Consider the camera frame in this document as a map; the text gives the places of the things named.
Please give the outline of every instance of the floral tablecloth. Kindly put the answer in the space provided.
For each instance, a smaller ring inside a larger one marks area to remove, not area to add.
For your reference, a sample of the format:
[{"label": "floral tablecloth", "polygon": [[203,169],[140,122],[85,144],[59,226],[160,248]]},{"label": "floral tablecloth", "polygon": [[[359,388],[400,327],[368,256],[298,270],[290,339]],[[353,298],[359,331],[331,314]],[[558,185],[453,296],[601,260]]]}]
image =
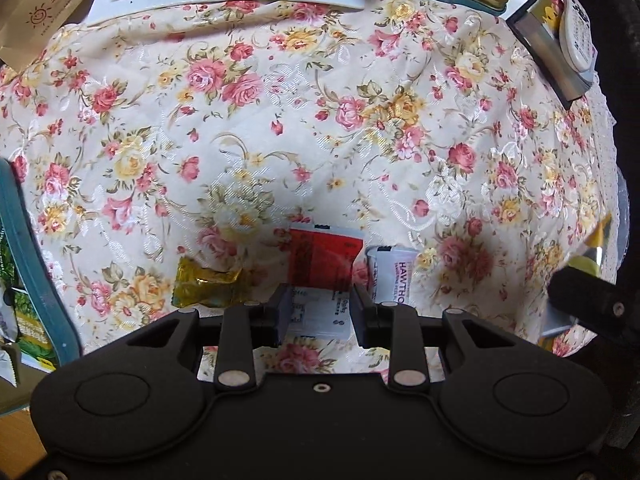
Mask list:
[{"label": "floral tablecloth", "polygon": [[[432,0],[234,1],[67,26],[0,82],[0,155],[87,351],[167,314],[184,254],[216,269],[243,258],[267,298],[292,222],[417,248],[421,314],[458,306],[535,341],[543,286],[615,174],[599,168],[610,132],[588,98],[565,112],[503,21]],[[388,367],[354,338],[256,357],[260,370]]]}]

